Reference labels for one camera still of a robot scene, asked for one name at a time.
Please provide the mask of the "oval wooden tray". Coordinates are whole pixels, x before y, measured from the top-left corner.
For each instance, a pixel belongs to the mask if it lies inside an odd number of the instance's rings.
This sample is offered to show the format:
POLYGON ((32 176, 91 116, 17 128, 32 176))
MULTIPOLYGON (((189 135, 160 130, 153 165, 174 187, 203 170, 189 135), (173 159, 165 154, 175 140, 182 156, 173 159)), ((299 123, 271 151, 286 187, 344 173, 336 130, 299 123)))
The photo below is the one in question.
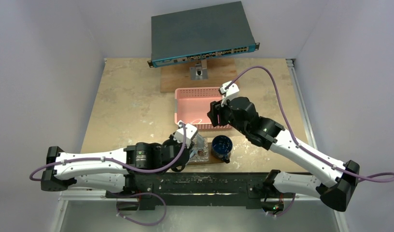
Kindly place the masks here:
POLYGON ((218 159, 216 159, 213 155, 211 155, 211 142, 208 141, 208 149, 209 149, 209 161, 208 162, 204 162, 204 163, 200 163, 200 164, 188 164, 187 165, 205 165, 205 164, 220 164, 220 163, 225 163, 223 161, 220 161, 218 159))

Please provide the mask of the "pink plastic basket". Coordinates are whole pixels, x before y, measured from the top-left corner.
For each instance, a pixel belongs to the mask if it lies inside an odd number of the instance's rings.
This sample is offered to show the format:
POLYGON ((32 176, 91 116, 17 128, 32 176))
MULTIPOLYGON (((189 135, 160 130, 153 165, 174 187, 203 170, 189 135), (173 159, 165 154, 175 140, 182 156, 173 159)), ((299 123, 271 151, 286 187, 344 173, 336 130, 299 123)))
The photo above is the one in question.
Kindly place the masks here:
POLYGON ((174 122, 190 123, 200 131, 230 130, 232 127, 211 124, 207 116, 210 103, 222 99, 216 87, 178 88, 174 92, 174 122))

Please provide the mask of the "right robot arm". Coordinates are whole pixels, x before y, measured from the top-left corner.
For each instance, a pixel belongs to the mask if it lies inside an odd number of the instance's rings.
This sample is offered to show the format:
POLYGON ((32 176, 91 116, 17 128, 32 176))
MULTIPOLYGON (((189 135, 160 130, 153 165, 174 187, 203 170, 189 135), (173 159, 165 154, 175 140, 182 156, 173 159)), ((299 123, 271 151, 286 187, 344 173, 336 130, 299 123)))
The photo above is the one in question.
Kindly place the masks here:
POLYGON ((227 100, 225 104, 213 101, 207 116, 214 127, 230 125, 253 145, 280 154, 310 173, 272 171, 263 184, 266 195, 299 193, 319 198, 336 211, 346 211, 358 184, 357 162, 334 159, 303 143, 282 124, 260 116, 246 97, 227 100))

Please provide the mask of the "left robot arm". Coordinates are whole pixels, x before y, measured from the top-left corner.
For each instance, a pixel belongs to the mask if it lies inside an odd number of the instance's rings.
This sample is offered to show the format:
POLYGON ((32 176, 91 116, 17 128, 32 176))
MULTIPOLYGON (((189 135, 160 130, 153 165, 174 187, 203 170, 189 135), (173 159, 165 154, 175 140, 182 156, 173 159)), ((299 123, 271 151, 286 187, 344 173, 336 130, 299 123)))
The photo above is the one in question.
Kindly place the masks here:
POLYGON ((64 191, 83 187, 104 189, 129 198, 136 184, 126 178, 135 174, 181 172, 194 148, 194 142, 182 144, 174 139, 164 143, 137 143, 112 151, 73 154, 51 146, 41 176, 41 190, 64 191))

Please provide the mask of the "blue cup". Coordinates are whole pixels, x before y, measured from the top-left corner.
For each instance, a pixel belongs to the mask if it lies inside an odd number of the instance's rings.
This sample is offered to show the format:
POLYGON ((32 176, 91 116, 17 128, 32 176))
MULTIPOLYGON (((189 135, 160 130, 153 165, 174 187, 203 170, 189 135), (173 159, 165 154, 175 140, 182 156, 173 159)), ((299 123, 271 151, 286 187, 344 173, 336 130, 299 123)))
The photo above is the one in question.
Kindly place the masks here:
POLYGON ((225 135, 218 135, 211 142, 211 155, 227 164, 230 163, 232 149, 232 140, 225 135))

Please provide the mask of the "clear acrylic holder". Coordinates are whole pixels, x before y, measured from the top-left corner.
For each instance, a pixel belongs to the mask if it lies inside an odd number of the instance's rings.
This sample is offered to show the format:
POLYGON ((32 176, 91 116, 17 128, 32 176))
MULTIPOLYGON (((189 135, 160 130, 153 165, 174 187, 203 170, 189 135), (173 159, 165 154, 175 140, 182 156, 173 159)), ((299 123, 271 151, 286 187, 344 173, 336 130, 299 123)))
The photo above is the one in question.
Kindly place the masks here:
POLYGON ((196 139, 193 140, 194 146, 190 150, 188 164, 200 164, 209 161, 208 141, 206 139, 206 149, 204 151, 197 151, 195 146, 196 139))

